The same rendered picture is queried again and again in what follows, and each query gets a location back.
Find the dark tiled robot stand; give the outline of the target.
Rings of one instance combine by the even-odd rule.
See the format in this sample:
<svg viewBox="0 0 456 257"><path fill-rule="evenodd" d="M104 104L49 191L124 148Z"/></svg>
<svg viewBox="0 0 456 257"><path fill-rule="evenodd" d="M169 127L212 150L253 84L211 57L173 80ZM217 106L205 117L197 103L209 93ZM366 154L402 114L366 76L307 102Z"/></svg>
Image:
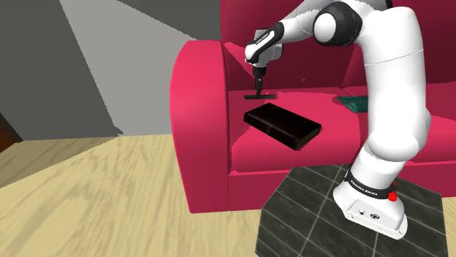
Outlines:
<svg viewBox="0 0 456 257"><path fill-rule="evenodd" d="M449 257L440 194L396 179L408 218L395 240L347 220L333 199L345 164L295 167L261 211L259 257Z"/></svg>

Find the dark brown book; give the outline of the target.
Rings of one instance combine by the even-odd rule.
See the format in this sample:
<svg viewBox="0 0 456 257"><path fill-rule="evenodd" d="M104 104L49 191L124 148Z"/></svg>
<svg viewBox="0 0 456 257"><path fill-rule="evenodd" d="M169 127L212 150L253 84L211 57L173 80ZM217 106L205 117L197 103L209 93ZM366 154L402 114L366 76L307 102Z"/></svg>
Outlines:
<svg viewBox="0 0 456 257"><path fill-rule="evenodd" d="M320 123L272 103L246 112L243 121L293 150L299 150L322 129Z"/></svg>

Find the red sofa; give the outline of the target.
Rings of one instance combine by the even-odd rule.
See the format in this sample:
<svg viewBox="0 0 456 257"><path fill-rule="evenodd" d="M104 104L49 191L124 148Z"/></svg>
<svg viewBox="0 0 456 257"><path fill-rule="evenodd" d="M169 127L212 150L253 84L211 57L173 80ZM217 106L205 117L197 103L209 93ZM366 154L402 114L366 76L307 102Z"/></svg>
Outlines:
<svg viewBox="0 0 456 257"><path fill-rule="evenodd" d="M258 28L302 0L220 0L221 38L189 41L170 82L175 152L192 213L261 208L295 166L350 164L367 137L367 116L340 102L367 93L358 46L323 47L312 39L284 46L265 76L273 103L322 125L300 150L245 123L261 105L244 47ZM424 149L400 177L444 197L456 196L456 0L392 0L415 11L422 30L427 108Z"/></svg>

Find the teal flat book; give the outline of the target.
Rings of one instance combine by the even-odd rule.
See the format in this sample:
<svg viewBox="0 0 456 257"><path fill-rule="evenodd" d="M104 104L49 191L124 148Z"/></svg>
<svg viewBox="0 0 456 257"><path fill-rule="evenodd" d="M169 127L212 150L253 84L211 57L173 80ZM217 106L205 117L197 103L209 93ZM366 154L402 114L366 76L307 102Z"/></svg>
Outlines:
<svg viewBox="0 0 456 257"><path fill-rule="evenodd" d="M354 113L368 111L367 96L339 96L338 101Z"/></svg>

